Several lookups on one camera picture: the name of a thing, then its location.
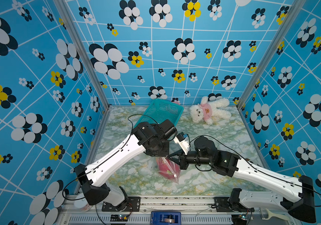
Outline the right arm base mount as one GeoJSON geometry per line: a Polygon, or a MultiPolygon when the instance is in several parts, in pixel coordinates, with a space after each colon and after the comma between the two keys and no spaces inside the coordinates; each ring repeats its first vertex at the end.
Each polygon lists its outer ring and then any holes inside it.
{"type": "Polygon", "coordinates": [[[215,209],[217,212],[254,212],[254,208],[246,208],[240,203],[231,204],[229,197],[214,197],[215,209]]]}

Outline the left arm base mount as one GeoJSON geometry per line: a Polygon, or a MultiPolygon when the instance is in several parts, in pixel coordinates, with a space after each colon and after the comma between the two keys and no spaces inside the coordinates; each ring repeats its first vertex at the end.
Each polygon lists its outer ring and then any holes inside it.
{"type": "Polygon", "coordinates": [[[119,206],[113,206],[108,202],[102,205],[102,212],[139,212],[141,198],[131,196],[125,199],[119,206]]]}

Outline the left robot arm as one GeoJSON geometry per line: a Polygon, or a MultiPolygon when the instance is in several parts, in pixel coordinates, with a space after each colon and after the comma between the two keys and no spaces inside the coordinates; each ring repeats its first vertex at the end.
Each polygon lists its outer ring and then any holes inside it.
{"type": "Polygon", "coordinates": [[[75,168],[85,200],[89,205],[106,202],[123,209],[129,198],[122,187],[106,184],[108,178],[135,156],[165,157],[169,154],[169,142],[177,135],[170,120],[160,124],[141,122],[111,152],[89,165],[80,164],[75,168]]]}

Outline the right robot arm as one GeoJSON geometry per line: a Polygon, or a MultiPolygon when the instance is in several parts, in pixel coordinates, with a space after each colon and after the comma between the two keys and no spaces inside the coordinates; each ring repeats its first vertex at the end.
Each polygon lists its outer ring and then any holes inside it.
{"type": "Polygon", "coordinates": [[[189,165],[208,165],[211,171],[228,177],[252,182],[266,191],[248,191],[234,188],[219,208],[235,212],[253,211],[255,208],[287,212],[293,218],[307,223],[316,222],[313,180],[307,176],[282,175],[247,161],[238,154],[217,149],[205,136],[194,140],[194,151],[186,140],[179,142],[181,150],[167,158],[186,170],[189,165]]]}

